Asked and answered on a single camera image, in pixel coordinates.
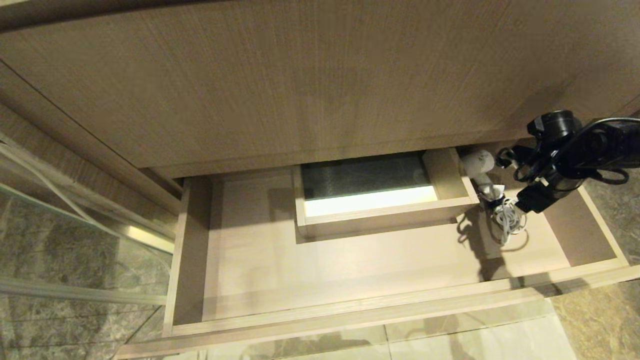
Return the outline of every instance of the wooden drawer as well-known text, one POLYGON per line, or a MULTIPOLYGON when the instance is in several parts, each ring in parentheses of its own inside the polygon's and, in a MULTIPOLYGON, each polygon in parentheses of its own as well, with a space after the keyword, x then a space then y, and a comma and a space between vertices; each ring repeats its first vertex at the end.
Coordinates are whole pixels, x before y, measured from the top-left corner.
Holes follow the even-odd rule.
MULTIPOLYGON (((518 188, 507 181, 515 196, 518 188)), ((291 168, 185 181, 161 340, 116 358, 505 306, 640 277, 584 189, 500 248, 479 206, 449 224, 310 241, 291 168)))
POLYGON ((479 203, 456 149, 427 150, 422 162, 437 200, 316 216, 306 211, 301 169, 293 167, 296 223, 300 233, 311 240, 323 240, 338 234, 345 237, 424 227, 446 222, 479 203))

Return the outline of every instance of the tile grout line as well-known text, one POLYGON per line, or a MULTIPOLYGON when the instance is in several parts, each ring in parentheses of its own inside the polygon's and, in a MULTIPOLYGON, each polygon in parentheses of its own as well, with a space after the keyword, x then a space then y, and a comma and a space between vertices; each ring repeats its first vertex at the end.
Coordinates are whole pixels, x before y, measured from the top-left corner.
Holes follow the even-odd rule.
POLYGON ((124 341, 124 343, 125 343, 125 344, 126 344, 126 343, 129 343, 129 342, 131 341, 131 339, 133 339, 133 337, 134 337, 135 335, 137 335, 137 333, 140 331, 140 329, 142 329, 142 327, 143 327, 143 326, 145 326, 145 325, 149 322, 149 320, 151 320, 151 318, 152 318, 152 317, 153 317, 153 316, 154 316, 154 315, 155 315, 155 314, 156 314, 156 313, 157 313, 161 308, 162 308, 162 306, 158 306, 158 307, 157 307, 157 308, 156 308, 156 309, 151 313, 151 315, 149 315, 149 316, 147 317, 147 319, 145 319, 145 321, 144 321, 144 322, 142 322, 142 324, 140 324, 140 326, 139 326, 139 327, 138 327, 138 328, 137 328, 137 329, 136 329, 136 330, 131 334, 131 336, 129 336, 129 337, 124 341))
POLYGON ((389 351, 389 360, 393 360, 393 355, 391 355, 391 344, 389 343, 389 335, 387 334, 387 325, 382 325, 385 330, 385 340, 387 341, 387 350, 389 351))
POLYGON ((394 340, 394 341, 388 341, 387 340, 387 342, 401 343, 401 342, 404 342, 404 341, 435 338, 437 336, 445 336, 445 335, 452 335, 452 334, 463 334, 464 332, 483 330, 483 329, 491 329, 491 328, 501 327, 501 326, 505 326, 505 325, 513 325, 515 323, 522 323, 522 322, 527 322, 527 321, 531 321, 531 320, 537 320, 537 319, 546 318, 546 317, 553 317, 553 316, 557 317, 557 314, 553 313, 553 314, 547 314, 547 315, 538 315, 538 316, 534 316, 534 317, 531 317, 531 318, 527 318, 527 319, 524 319, 524 320, 518 320, 518 321, 514 321, 514 322, 505 322, 505 323, 500 323, 500 324, 497 324, 497 325, 484 325, 483 327, 478 327, 476 329, 469 329, 469 330, 462 330, 462 331, 455 331, 455 332, 443 332, 441 334, 433 334, 433 335, 421 336, 419 338, 411 338, 411 339, 401 339, 401 340, 394 340))

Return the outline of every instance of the power cord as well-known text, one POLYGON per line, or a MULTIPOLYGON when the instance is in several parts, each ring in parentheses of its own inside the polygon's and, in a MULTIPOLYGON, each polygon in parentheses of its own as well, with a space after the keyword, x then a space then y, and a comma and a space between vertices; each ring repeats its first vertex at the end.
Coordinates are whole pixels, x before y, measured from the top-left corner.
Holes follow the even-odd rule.
POLYGON ((7 158, 10 158, 14 162, 16 162, 18 165, 29 170, 31 173, 33 173, 33 175, 36 175, 37 178, 39 178, 45 185, 47 185, 47 187, 51 189, 52 192, 54 192, 59 198, 61 198, 62 201, 66 202, 67 205, 69 205, 78 215, 80 215, 88 223, 104 231, 105 233, 116 236, 121 240, 126 239, 129 241, 133 241, 133 243, 140 246, 144 251, 148 252, 150 255, 154 256, 158 261, 160 261, 160 264, 162 264, 164 269, 168 273, 171 273, 171 268, 169 267, 169 265, 167 265, 167 263, 165 263, 164 260, 160 258, 160 256, 158 256, 158 254, 151 251, 151 249, 149 249, 146 245, 141 244, 136 240, 129 239, 125 235, 120 234, 117 231, 102 225, 96 219, 92 218, 89 214, 87 214, 84 210, 82 210, 75 202, 69 199, 62 191, 60 191, 60 189, 54 183, 52 183, 46 176, 44 176, 44 174, 42 174, 37 168, 35 168, 33 165, 29 164, 27 161, 24 161, 22 158, 14 154, 11 147, 7 143, 0 141, 0 153, 2 155, 5 155, 7 158))
POLYGON ((509 243, 511 235, 521 233, 527 228, 527 214, 519 215, 515 203, 516 201, 512 198, 503 197, 502 203, 493 209, 493 219, 502 228, 501 246, 509 243))

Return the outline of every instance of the open drawer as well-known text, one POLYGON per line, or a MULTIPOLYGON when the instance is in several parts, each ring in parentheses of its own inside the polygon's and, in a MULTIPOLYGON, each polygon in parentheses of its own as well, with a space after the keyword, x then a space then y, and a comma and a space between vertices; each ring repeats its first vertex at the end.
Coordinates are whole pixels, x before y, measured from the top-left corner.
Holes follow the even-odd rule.
POLYGON ((186 180, 165 338, 124 345, 116 358, 499 307, 640 277, 584 189, 530 214, 504 248, 479 206, 446 224, 310 241, 296 228, 291 170, 186 180))

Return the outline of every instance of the marble floor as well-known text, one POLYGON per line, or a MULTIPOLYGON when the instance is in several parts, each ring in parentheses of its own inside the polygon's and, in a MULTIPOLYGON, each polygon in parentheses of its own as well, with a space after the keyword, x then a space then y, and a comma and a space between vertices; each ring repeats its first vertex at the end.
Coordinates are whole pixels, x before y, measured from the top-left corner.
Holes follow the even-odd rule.
MULTIPOLYGON (((631 265, 640 264, 640 169, 611 186, 585 184, 631 265)), ((552 298, 579 360, 640 359, 640 281, 552 298)))
MULTIPOLYGON (((0 276, 166 293, 163 263, 170 255, 7 192, 0 192, 0 249, 0 276)), ((158 337, 149 327, 163 312, 160 306, 0 294, 0 359, 109 359, 127 341, 158 337)))

